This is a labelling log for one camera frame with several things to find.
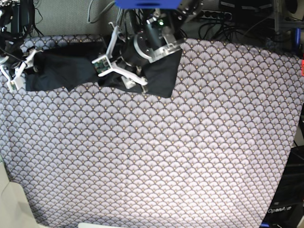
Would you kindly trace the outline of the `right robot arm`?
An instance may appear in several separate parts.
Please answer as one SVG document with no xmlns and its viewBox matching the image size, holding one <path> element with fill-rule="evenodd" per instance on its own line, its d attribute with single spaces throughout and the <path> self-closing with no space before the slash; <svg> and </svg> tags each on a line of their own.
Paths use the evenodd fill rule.
<svg viewBox="0 0 304 228">
<path fill-rule="evenodd" d="M 24 86 L 24 73 L 34 67 L 39 52 L 31 47 L 25 54 L 20 46 L 32 31 L 42 35 L 35 23 L 33 0 L 2 0 L 0 2 L 0 73 L 7 79 L 12 93 Z"/>
</svg>

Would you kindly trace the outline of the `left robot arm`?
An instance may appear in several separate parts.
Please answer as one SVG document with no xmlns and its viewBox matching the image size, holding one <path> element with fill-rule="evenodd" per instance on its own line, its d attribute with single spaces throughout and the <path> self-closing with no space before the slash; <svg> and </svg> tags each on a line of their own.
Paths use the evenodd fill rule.
<svg viewBox="0 0 304 228">
<path fill-rule="evenodd" d="M 202 0 L 114 0 L 119 8 L 104 54 L 92 61 L 98 77 L 111 73 L 121 76 L 127 89 L 140 85 L 146 91 L 148 80 L 142 69 L 180 51 L 181 27 L 202 11 Z"/>
</svg>

